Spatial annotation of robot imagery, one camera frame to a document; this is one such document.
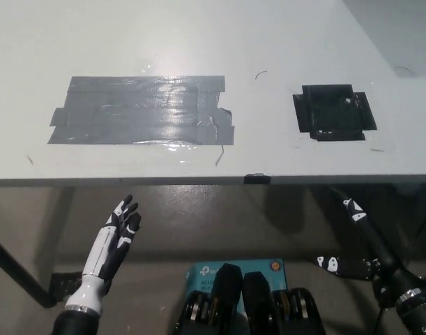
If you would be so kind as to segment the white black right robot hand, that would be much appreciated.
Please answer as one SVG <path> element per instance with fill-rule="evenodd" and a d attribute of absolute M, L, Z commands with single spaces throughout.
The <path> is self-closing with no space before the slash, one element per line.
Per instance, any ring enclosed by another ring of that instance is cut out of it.
<path fill-rule="evenodd" d="M 405 304 L 426 304 L 426 280 L 412 274 L 389 244 L 368 213 L 350 196 L 332 188 L 338 205 L 347 213 L 370 253 L 368 259 L 344 260 L 334 256 L 318 256 L 314 264 L 340 278 L 372 283 L 380 305 L 399 308 Z"/>

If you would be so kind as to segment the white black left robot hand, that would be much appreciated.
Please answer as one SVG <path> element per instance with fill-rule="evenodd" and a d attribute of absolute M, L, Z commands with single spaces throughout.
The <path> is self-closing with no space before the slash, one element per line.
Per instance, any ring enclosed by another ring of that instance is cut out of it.
<path fill-rule="evenodd" d="M 127 195 L 120 201 L 100 228 L 86 259 L 81 285 L 68 298 L 66 310 L 101 316 L 102 300 L 140 228 L 142 217 L 132 199 Z"/>

